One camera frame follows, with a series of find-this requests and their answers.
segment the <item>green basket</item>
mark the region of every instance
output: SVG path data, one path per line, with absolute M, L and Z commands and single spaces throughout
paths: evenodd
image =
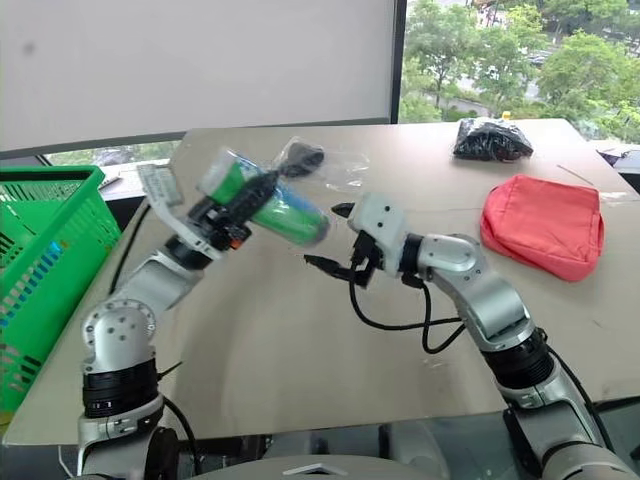
M 97 167 L 0 169 L 0 413 L 15 412 L 120 237 Z

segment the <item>window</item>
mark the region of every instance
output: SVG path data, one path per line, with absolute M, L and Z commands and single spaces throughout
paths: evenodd
M 640 11 L 627 0 L 409 0 L 399 121 L 561 117 L 640 143 Z
M 141 143 L 117 147 L 91 148 L 73 152 L 52 153 L 47 160 L 53 165 L 98 165 L 108 167 L 125 163 L 171 158 L 180 141 Z

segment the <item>green can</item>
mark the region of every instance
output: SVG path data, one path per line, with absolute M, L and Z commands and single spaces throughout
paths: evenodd
M 247 180 L 261 173 L 264 170 L 251 160 L 223 149 L 198 184 L 198 190 L 226 205 Z M 276 193 L 251 221 L 302 247 L 317 244 L 329 230 L 328 217 L 282 182 L 278 182 Z

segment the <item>table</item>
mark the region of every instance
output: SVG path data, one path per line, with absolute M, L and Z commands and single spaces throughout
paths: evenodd
M 405 208 L 416 233 L 478 235 L 484 200 L 516 173 L 602 192 L 606 226 L 603 255 L 586 280 L 567 283 L 487 252 L 490 263 L 519 290 L 550 343 L 582 379 L 594 400 L 640 394 L 640 197 L 563 120 L 517 122 L 534 146 L 515 164 L 451 156 L 452 123 L 196 130 L 172 160 L 187 203 L 221 146 L 257 161 L 273 158 L 293 135 L 328 150 L 370 159 L 363 189 L 388 194 Z M 353 194 L 303 184 L 321 207 Z M 4 438 L 5 445 L 73 444 L 82 409 L 80 326 L 105 298 L 122 245 L 102 269 Z M 492 375 L 467 334 L 437 356 L 426 355 L 420 334 L 381 332 L 361 324 L 347 285 L 305 265 L 302 249 L 255 227 L 243 248 L 221 264 L 174 308 L 158 329 L 158 368 L 184 364 L 161 390 L 186 413 L 199 438 L 333 427 L 424 416 L 497 411 L 504 407 Z M 149 215 L 131 250 L 133 268 L 170 231 Z M 312 252 L 347 261 L 355 234 L 335 220 Z M 433 318 L 455 312 L 432 288 Z M 382 274 L 359 294 L 366 312 L 387 323 L 422 315 L 419 292 Z M 435 344 L 449 330 L 434 329 Z M 165 421 L 176 427 L 174 419 Z

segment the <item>black bag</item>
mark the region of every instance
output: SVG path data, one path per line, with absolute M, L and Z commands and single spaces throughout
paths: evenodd
M 453 153 L 474 160 L 513 162 L 523 155 L 531 155 L 533 148 L 511 122 L 486 117 L 463 118 Z

